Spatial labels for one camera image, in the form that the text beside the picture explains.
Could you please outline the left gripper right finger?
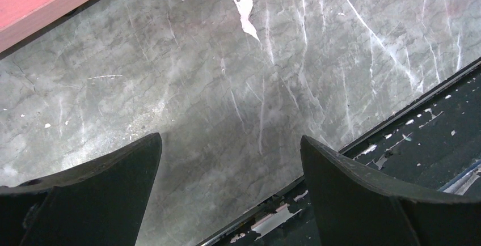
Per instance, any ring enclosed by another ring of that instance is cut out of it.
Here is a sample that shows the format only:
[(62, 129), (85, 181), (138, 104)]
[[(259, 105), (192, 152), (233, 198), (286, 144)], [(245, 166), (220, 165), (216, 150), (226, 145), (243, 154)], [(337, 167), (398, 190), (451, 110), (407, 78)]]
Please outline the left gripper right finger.
[(480, 199), (425, 188), (300, 141), (321, 245), (479, 245)]

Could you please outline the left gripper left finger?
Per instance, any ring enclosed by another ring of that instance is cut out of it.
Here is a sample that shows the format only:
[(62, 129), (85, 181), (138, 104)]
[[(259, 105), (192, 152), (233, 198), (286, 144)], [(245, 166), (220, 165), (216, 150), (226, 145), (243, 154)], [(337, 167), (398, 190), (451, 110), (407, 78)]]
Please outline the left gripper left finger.
[(159, 133), (52, 175), (1, 187), (2, 245), (135, 245), (162, 153)]

